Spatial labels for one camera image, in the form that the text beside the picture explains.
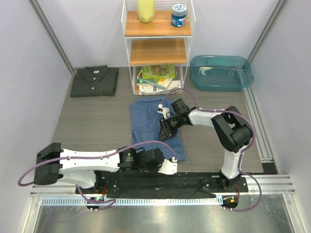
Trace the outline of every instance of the yellow bottle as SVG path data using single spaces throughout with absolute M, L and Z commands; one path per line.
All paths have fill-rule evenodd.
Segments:
M 141 22 L 149 23 L 154 20 L 156 0 L 136 0 L 137 15 Z

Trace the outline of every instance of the book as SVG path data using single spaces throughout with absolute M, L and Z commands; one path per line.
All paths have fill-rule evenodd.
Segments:
M 145 80 L 142 79 L 141 77 L 141 67 L 138 67 L 136 69 L 136 86 L 150 86 L 151 84 L 146 82 Z
M 175 78 L 175 65 L 154 65 L 142 67 L 142 78 L 148 79 L 173 79 Z
M 167 90 L 172 90 L 174 88 L 180 87 L 181 83 L 179 80 L 171 81 L 170 85 L 168 86 Z M 139 86 L 139 94 L 148 94 L 148 95 L 156 95 L 163 93 L 165 90 L 158 88 L 157 86 Z
M 180 81 L 180 69 L 179 67 L 175 67 L 175 78 L 171 81 L 169 86 L 167 87 L 167 90 L 163 90 L 161 88 L 158 88 L 157 86 L 153 85 L 139 85 L 139 94 L 144 95 L 157 95 L 157 94 L 163 94 L 163 92 L 172 90 L 174 88 L 181 87 L 181 81 Z
M 138 84 L 138 85 L 142 85 L 142 86 L 147 86 L 147 84 L 151 84 L 153 86 L 159 87 L 159 88 L 164 89 L 164 90 L 167 89 L 167 87 L 169 86 L 171 81 L 174 79 L 174 78 L 170 78 L 170 79 L 143 79 L 141 76 L 142 76 L 142 71 L 140 71 L 138 76 L 137 76 L 136 85 Z

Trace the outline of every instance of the white wall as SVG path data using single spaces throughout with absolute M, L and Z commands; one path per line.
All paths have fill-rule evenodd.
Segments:
M 28 1 L 1 1 L 0 15 L 0 228 L 19 233 L 31 188 L 17 180 L 51 142 L 70 74 Z
M 311 230 L 311 1 L 289 0 L 252 64 L 278 168 L 290 175 Z
M 123 0 L 38 0 L 74 67 L 127 66 L 121 27 Z M 247 58 L 277 0 L 193 0 L 191 57 Z

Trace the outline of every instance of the white wire shelf unit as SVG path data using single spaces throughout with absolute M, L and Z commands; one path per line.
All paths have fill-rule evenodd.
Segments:
M 188 10 L 186 25 L 180 28 L 171 25 L 172 6 L 175 4 L 184 4 Z M 150 23 L 139 21 L 136 0 L 124 0 L 121 23 L 133 94 L 139 94 L 135 76 L 137 66 L 174 64 L 181 67 L 181 88 L 184 87 L 195 21 L 192 0 L 156 0 L 155 18 Z

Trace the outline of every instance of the shirt collar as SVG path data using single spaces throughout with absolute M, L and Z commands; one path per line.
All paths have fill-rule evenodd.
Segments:
M 102 67 L 85 67 L 83 69 L 83 75 L 88 82 L 94 80 L 100 81 L 103 77 L 109 72 L 109 68 L 107 66 Z

